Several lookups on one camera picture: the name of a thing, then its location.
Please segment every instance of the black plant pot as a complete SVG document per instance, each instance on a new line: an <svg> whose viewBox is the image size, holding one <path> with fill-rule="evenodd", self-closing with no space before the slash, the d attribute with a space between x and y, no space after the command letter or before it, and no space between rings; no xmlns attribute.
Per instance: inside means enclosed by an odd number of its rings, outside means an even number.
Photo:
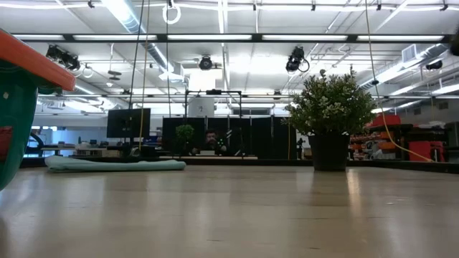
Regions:
<svg viewBox="0 0 459 258"><path fill-rule="evenodd" d="M345 171L349 135L308 136L316 171Z"/></svg>

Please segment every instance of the ceiling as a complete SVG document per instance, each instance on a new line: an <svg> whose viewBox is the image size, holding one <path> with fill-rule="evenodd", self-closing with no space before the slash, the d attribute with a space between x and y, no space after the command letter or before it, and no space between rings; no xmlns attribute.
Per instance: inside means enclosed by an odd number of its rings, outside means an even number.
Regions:
<svg viewBox="0 0 459 258"><path fill-rule="evenodd" d="M221 0L176 0L181 4L181 17L175 24L167 25L162 17L162 6L166 1L151 1L149 10L144 7L142 24L148 26L149 34L218 34L221 27L224 33L282 33L282 34L366 34L366 19L364 11L339 11L345 6L363 6L362 0L317 0L317 11L308 11L312 1L304 0L257 0L257 11L251 9L253 0L228 0L226 19L219 22L217 3ZM378 34L454 34L459 23L459 0L447 0L449 8L446 11L414 11L414 9L438 8L443 5L440 0L382 0L383 6L392 8L381 11L370 10L369 21L372 32ZM0 27L10 33L57 33L57 34L121 34L126 30L102 2L93 1L94 9L85 6L86 1L2 1L0 4ZM142 1L132 1L135 12L140 16ZM286 10L285 6L302 5L304 8ZM71 8L53 9L56 6ZM334 10L320 10L322 6L332 6ZM46 54L48 43L28 43L42 54ZM169 86L170 93L184 92L184 83L169 83L159 79L162 73L158 65L147 54L145 65L145 50L138 48L136 57L135 43L116 43L113 47L113 63L111 69L122 72L120 80L114 86L108 87L106 82L110 75L110 44L106 43L58 43L62 49L78 55L79 60L93 70L93 75L88 77L90 70L82 69L74 72L78 79L92 85L100 92L118 94L131 88L133 80L134 89L143 87L143 76L146 76L148 94L164 94ZM295 46L302 46L311 63L309 72L302 76L291 76L285 71L288 55ZM158 43L158 48L172 62L182 63L185 75L196 72L196 60L203 55L209 55L212 61L223 63L223 49L220 43ZM401 57L401 51L408 44L374 44L374 64L376 69L383 68L390 62ZM241 90L247 94L272 94L274 90L283 90L284 94L301 89L301 82L305 76L317 75L320 69L328 73L343 74L349 71L351 65L358 72L358 79L365 80L371 75L371 61L368 44L318 44L305 43L226 43L227 51L227 76L228 89ZM136 72L133 78L133 61L137 59ZM457 59L445 58L449 68L455 67ZM396 77L388 85L397 85L397 88L407 86L420 80L420 69L416 68L405 75ZM213 71L216 77L216 88L224 89L223 71L219 68Z"/></svg>

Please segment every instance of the green container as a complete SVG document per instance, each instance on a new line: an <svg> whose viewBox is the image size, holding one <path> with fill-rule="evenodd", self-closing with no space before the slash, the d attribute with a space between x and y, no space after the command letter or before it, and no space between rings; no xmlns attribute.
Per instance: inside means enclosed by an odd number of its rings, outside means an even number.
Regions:
<svg viewBox="0 0 459 258"><path fill-rule="evenodd" d="M0 60L0 190L14 177L34 120L37 93L62 92L51 82Z"/></svg>

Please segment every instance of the yellow cable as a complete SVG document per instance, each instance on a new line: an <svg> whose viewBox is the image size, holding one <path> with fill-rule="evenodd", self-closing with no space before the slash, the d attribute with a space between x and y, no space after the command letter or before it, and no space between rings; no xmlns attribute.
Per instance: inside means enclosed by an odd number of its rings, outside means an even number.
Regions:
<svg viewBox="0 0 459 258"><path fill-rule="evenodd" d="M370 32L370 21L369 21L369 18L368 18L368 0L365 0L365 15L366 15L366 27L367 27L367 29L368 29L368 43L369 43L369 48L370 48L370 59L372 60L373 79L376 80L376 74L375 74L375 72L374 72L374 62L373 62L373 50L372 50L372 39L371 39L371 35L372 35L372 34L371 34L371 32ZM418 153L416 153L416 152L414 152L414 151L411 151L411 150L408 150L408 149L406 149L406 148L403 148L402 146L396 144L396 143L394 142L394 140L392 140L392 136L390 135L389 128L387 127L386 116L384 115L384 108L383 108L382 105L380 105L380 103L379 103L378 86L375 85L374 87L375 87L375 89L376 89L376 94L377 94L377 96L378 96L378 105L379 105L379 107L381 108L381 112L382 112L382 120L383 120L383 122L384 122L384 126L385 126L386 132L387 132L387 136L389 136L390 141L391 141L396 147L398 147L400 150L407 151L408 153L411 153L411 154L413 154L413 155L415 155L415 156L417 156L417 157L420 157L420 158L426 160L427 162L434 162L434 161L433 161L432 159L430 159L430 158L426 158L426 157L424 157L424 156L422 156L422 155L420 155L420 154L418 154Z"/></svg>
<svg viewBox="0 0 459 258"><path fill-rule="evenodd" d="M145 100L145 81L146 81L146 58L148 49L148 27L150 26L150 0L148 0L148 8L146 15L146 37L145 37L145 63L143 64L143 89L142 89L142 109L141 109L141 131L138 137L138 149L142 150L142 129L143 129L143 101Z"/></svg>

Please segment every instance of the gymnastic ring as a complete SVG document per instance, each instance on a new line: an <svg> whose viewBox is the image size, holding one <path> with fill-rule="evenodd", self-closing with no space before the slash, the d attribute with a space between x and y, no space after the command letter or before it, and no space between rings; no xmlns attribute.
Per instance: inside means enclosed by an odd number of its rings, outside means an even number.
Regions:
<svg viewBox="0 0 459 258"><path fill-rule="evenodd" d="M168 9L176 9L177 10L177 16L175 17L175 19L173 19L172 21L169 21L168 20L168 17L167 17L167 10ZM167 5L163 8L163 20L164 22L166 22L167 24L175 24L177 23L181 18L181 10L180 10L180 7L179 6L173 6L171 8L169 8Z"/></svg>

